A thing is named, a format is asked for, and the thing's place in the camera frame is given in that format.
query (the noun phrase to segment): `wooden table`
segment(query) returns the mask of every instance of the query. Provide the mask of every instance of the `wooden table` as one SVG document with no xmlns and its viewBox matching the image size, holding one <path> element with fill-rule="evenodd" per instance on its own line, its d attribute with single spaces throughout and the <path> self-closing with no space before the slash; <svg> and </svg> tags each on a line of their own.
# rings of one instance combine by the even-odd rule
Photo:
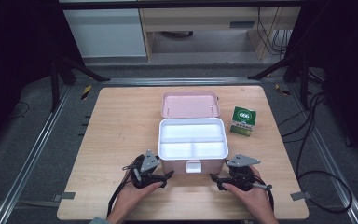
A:
<svg viewBox="0 0 358 224">
<path fill-rule="evenodd" d="M 292 165 L 259 86 L 130 87 L 102 89 L 79 149 L 65 192 L 74 199 L 62 199 L 58 218 L 64 220 L 105 217 L 108 202 L 124 171 L 147 149 L 158 155 L 158 129 L 162 121 L 162 94 L 167 91 L 214 91 L 219 98 L 227 134 L 228 158 L 240 153 L 261 160 L 255 168 L 271 184 L 278 219 L 302 219 L 309 215 L 303 200 L 293 201 L 299 192 Z M 257 112 L 250 137 L 228 130 L 235 106 Z M 219 191 L 208 175 L 173 175 L 165 189 L 146 197 L 129 220 L 224 220 L 252 219 L 229 192 Z"/>
</svg>

